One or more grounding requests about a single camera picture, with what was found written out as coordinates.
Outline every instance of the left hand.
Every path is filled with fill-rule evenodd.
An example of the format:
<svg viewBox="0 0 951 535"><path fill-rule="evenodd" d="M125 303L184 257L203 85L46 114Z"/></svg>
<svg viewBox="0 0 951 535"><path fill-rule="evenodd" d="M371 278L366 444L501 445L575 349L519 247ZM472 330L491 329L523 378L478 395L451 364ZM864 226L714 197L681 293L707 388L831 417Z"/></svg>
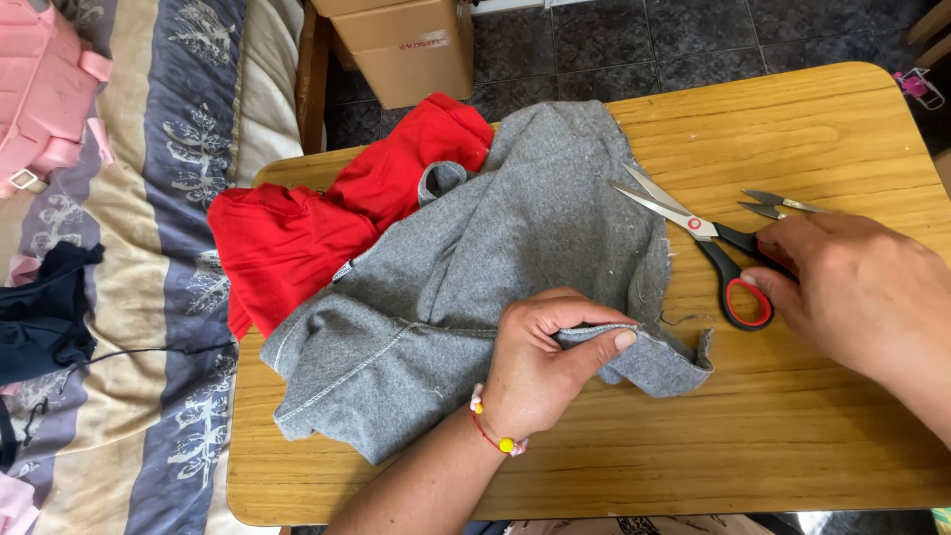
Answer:
<svg viewBox="0 0 951 535"><path fill-rule="evenodd" d="M552 428L597 370L637 339L631 329L614 328L567 351L552 339L560 328L581 323L638 325L569 287L502 309L478 416L493 440L521 440Z"/></svg>

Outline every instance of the gray sweatshirt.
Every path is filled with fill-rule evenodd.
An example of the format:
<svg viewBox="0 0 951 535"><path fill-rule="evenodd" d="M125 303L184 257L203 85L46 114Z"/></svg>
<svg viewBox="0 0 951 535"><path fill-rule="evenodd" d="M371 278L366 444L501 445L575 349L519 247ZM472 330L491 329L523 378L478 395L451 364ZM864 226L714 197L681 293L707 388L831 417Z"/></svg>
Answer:
<svg viewBox="0 0 951 535"><path fill-rule="evenodd" d="M608 186L637 188L621 162L634 164L628 139L600 103L553 102L503 119L477 177L428 168L424 206L265 342L262 359L287 381L274 415L284 436L316 431L381 463L485 380L502 307L550 287L641 322L637 342L599 371L606 382L626 377L656 397L700 386L711 331L694 351L658 326L665 224ZM554 338L570 347L613 327Z"/></svg>

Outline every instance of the bed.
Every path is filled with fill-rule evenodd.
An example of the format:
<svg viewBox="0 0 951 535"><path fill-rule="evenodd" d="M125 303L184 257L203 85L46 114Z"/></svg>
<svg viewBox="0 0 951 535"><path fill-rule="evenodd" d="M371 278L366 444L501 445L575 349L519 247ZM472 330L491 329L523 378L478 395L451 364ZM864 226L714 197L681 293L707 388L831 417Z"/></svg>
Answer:
<svg viewBox="0 0 951 535"><path fill-rule="evenodd" d="M66 0L114 62L94 142L38 195L0 201L0 277L15 253L101 243L88 268L96 355L227 343L228 281L205 223L219 191L302 155L294 110L299 0ZM34 534L277 533L224 498L237 346L119 355L4 396L20 443L10 476L35 488Z"/></svg>

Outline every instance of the red fabric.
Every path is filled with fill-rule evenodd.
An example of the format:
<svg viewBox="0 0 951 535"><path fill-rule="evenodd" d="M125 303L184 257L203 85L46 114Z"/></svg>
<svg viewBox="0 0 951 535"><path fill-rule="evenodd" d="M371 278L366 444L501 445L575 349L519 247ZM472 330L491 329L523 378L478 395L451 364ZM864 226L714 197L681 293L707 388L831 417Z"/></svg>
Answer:
<svg viewBox="0 0 951 535"><path fill-rule="evenodd" d="M493 134L474 108L434 93L342 169L323 195L270 184L219 194L208 224L231 281L231 332L241 339L253 322L269 336L346 261L419 209L426 166L448 160L479 170Z"/></svg>

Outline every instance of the bedspread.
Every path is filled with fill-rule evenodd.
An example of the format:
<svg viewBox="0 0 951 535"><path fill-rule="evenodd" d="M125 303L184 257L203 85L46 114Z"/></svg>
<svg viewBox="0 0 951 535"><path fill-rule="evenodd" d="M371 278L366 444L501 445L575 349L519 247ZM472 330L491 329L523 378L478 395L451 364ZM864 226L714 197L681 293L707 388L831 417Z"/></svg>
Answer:
<svg viewBox="0 0 951 535"><path fill-rule="evenodd" d="M59 241L102 243L87 269L94 357L193 350L230 340L228 281L205 213L231 184L244 0L69 0L61 11L112 58L79 164L40 195L0 202L0 262ZM161 350L55 373L5 396L21 443L10 473L36 488L35 534L240 533L224 469L236 347Z"/></svg>

